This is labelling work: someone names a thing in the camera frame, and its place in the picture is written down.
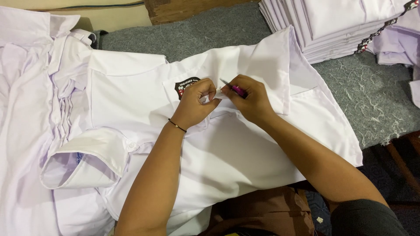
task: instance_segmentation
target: pink scissors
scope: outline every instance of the pink scissors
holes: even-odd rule
[[[231,90],[233,90],[233,91],[235,91],[239,96],[241,96],[243,99],[245,99],[247,96],[248,96],[248,93],[245,91],[245,90],[243,90],[243,89],[241,89],[241,88],[239,88],[238,86],[236,86],[236,85],[230,85],[228,82],[226,82],[226,81],[224,81],[224,80],[222,80],[222,79],[220,79],[223,83],[225,83]]]

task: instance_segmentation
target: person's left hand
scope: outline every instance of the person's left hand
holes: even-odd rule
[[[187,130],[206,118],[220,103],[213,99],[216,87],[209,78],[205,78],[188,86],[182,94],[181,101],[173,114],[171,121],[180,128]],[[203,104],[200,98],[209,95],[209,102]]]

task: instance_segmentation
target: black string bracelet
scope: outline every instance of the black string bracelet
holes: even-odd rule
[[[182,131],[184,131],[185,133],[186,133],[186,130],[185,129],[183,129],[183,128],[181,128],[181,127],[179,127],[177,124],[175,124],[174,122],[172,122],[171,121],[171,118],[168,118],[168,121],[169,122],[171,122],[172,124],[174,124],[175,125],[175,128],[179,128],[180,130],[182,130]]]

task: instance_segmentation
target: gray felt work surface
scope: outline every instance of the gray felt work surface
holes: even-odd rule
[[[214,8],[190,19],[112,33],[96,31],[94,48],[163,54],[169,62],[211,48],[254,45],[270,35],[257,3]],[[369,52],[314,64],[346,114],[360,147],[387,144],[420,130],[420,109],[408,85],[412,75],[402,65],[376,64]]]

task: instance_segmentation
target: person's right hand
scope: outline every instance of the person's right hand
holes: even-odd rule
[[[224,86],[222,88],[222,93],[229,97],[247,120],[260,125],[261,122],[277,116],[268,100],[263,83],[248,76],[238,75],[229,84],[236,85],[248,93],[248,96],[243,99],[229,87]]]

